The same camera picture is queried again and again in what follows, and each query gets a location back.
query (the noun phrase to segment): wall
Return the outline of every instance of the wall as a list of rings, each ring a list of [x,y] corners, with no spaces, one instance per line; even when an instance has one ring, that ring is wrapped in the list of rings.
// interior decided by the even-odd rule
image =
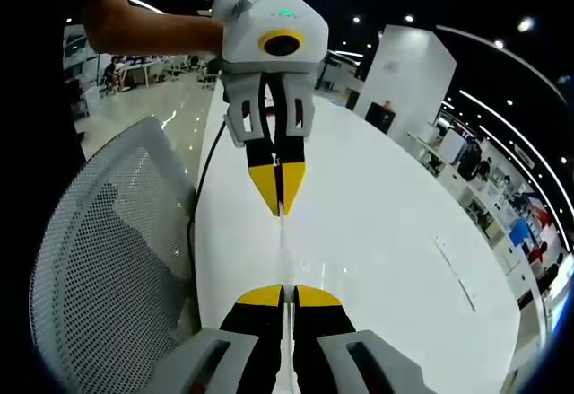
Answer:
[[[378,49],[354,112],[364,118],[372,102],[386,100],[396,113],[387,134],[407,148],[406,134],[432,123],[457,63],[430,31],[388,25],[379,34]]]

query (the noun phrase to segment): office floor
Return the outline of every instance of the office floor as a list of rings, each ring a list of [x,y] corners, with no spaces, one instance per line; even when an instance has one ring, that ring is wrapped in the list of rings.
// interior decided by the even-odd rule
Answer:
[[[203,89],[196,77],[195,72],[182,74],[177,81],[138,86],[100,99],[99,108],[75,122],[76,129],[85,132],[82,148],[86,157],[137,121],[154,116],[196,184],[205,119],[213,97],[213,90]]]

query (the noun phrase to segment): white tabletop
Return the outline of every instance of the white tabletop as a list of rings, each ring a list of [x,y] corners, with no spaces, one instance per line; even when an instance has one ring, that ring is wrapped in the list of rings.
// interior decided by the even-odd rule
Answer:
[[[409,133],[409,136],[413,138],[417,143],[419,143],[425,150],[437,156],[441,161],[445,164],[448,164],[448,161],[442,158],[440,154],[430,147],[426,142],[422,141],[420,137]],[[504,238],[508,244],[509,248],[516,250],[515,255],[517,255],[518,260],[520,261],[520,270],[519,273],[524,276],[526,283],[528,284],[528,288],[533,296],[533,301],[536,307],[536,318],[538,320],[538,335],[540,337],[540,345],[544,346],[546,343],[546,317],[544,312],[544,301],[540,295],[540,290],[538,289],[538,283],[536,282],[536,277],[532,268],[530,267],[530,263],[528,262],[527,256],[524,254],[521,248],[515,246],[512,240],[510,239],[510,228],[508,228],[499,218],[499,210],[494,205],[494,202],[491,198],[486,197],[484,190],[479,190],[476,187],[476,183],[474,180],[466,181],[463,177],[458,173],[456,169],[452,170],[453,174],[456,174],[463,183],[466,183],[466,187],[474,194],[474,196],[481,202],[481,204],[489,211],[492,216],[493,221],[498,225],[499,229],[504,233]]]
[[[196,214],[202,322],[219,327],[259,286],[320,287],[358,330],[417,362],[432,390],[499,392],[519,310],[488,244],[401,147],[347,109],[315,103],[307,172],[283,229],[248,176],[245,151],[223,133]],[[225,109],[219,83],[202,165]]]
[[[159,64],[160,62],[163,62],[163,60],[155,59],[151,62],[143,62],[142,64],[123,65],[123,66],[121,66],[121,68],[119,68],[119,70],[120,71],[129,71],[131,69],[147,68],[149,66]]]

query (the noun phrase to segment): person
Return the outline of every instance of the person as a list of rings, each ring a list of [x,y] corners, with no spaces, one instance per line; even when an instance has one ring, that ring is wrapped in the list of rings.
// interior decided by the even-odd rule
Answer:
[[[548,250],[548,243],[543,241],[540,246],[535,246],[528,254],[528,262],[534,264],[536,261],[543,261],[542,255]]]
[[[505,199],[510,199],[514,194],[514,185],[509,175],[504,176],[502,180],[502,197]]]
[[[558,275],[558,270],[560,264],[564,260],[564,254],[561,253],[557,258],[556,262],[551,266],[546,268],[544,272],[536,279],[536,284],[538,285],[538,291],[542,295],[550,289],[550,285]],[[518,308],[524,309],[533,300],[532,291],[528,291],[518,300]]]
[[[461,156],[457,171],[466,181],[474,179],[476,167],[481,161],[482,153],[480,145],[478,145],[476,140],[472,140]]]
[[[114,89],[117,87],[120,91],[122,90],[123,82],[119,72],[117,71],[117,64],[119,63],[120,56],[113,56],[111,62],[104,69],[104,81],[106,85]]]
[[[491,175],[491,165],[492,165],[492,158],[482,160],[481,163],[479,163],[478,167],[476,168],[476,176],[479,177],[482,181],[486,181],[488,177]]]
[[[4,303],[9,315],[3,320],[7,324],[4,332],[10,333],[10,342],[15,342],[7,347],[19,351],[18,359],[11,365],[28,369],[28,374],[37,373],[28,381],[37,381],[42,392],[47,392],[48,382],[40,381],[43,372],[39,370],[41,366],[30,339],[30,274],[50,216],[85,163],[65,96],[62,41],[66,21],[73,19],[82,23],[96,52],[139,56],[196,51],[220,55],[223,27],[208,17],[158,14],[132,6],[128,0],[32,2],[33,7],[20,13],[22,21],[14,28],[19,32],[18,42],[41,51],[42,76],[34,80],[33,86],[30,82],[15,82],[11,87],[12,93],[22,95],[15,97],[13,105],[15,111],[22,113],[17,124],[22,128],[22,136],[18,137],[17,144],[10,144],[10,156],[4,164],[11,179],[7,186],[18,196],[5,208],[6,213],[11,214],[6,230],[13,235],[7,240],[17,242],[18,246],[11,253],[9,265],[13,281],[7,294],[8,303]],[[21,62],[15,65],[18,74],[30,72],[26,69],[29,62],[16,62]],[[8,375],[18,373],[8,370],[6,378],[11,379]],[[29,385],[27,389],[34,390],[34,387]]]

